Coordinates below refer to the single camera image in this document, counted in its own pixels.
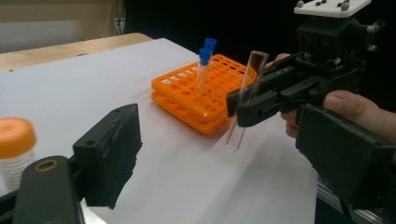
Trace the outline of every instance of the orange rack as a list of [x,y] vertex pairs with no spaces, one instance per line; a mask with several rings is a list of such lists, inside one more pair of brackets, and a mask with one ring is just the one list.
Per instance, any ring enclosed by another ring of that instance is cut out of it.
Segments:
[[227,124],[226,97],[241,88],[246,67],[221,54],[210,59],[204,99],[195,99],[197,63],[192,63],[151,81],[151,99],[201,133],[210,134]]

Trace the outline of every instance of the wooden surface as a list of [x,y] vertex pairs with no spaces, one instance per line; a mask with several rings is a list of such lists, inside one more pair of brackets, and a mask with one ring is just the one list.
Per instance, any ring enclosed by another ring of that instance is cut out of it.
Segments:
[[57,45],[40,49],[28,49],[0,54],[0,72],[39,63],[48,63],[79,55],[125,47],[152,40],[139,33],[116,35],[77,43]]

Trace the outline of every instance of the black background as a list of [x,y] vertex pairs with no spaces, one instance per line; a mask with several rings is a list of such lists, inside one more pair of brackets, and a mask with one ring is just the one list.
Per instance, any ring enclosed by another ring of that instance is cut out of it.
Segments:
[[[396,62],[396,1],[373,0],[354,17],[361,24],[378,19],[387,25],[377,35],[374,53],[363,53],[368,62],[361,80],[361,95],[380,107],[396,112],[393,64]],[[251,50],[270,54],[294,53],[299,49],[295,31],[308,16],[293,13],[297,1],[180,1],[125,0],[126,33],[142,33],[152,38],[167,38],[186,49],[198,52],[206,37],[218,40],[215,54],[223,54],[242,64]]]

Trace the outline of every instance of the glass test tube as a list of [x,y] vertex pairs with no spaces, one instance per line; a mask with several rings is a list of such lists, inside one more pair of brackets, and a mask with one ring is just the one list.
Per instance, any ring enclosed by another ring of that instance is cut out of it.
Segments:
[[[243,103],[243,99],[250,100],[256,96],[268,57],[269,55],[267,53],[261,51],[253,50],[250,52],[249,59],[247,61],[247,69],[239,91],[238,104]],[[251,88],[251,91],[249,92],[249,95],[246,95],[248,86]],[[231,117],[230,127],[227,132],[225,143],[227,150],[230,152],[235,152],[239,149],[242,137],[245,133],[245,128],[240,127],[237,122],[237,116],[234,114]]]

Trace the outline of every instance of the finger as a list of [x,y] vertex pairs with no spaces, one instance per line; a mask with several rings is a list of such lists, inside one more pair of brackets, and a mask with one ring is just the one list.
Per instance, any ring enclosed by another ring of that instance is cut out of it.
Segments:
[[323,106],[362,125],[372,121],[378,106],[350,91],[332,91],[325,97]]

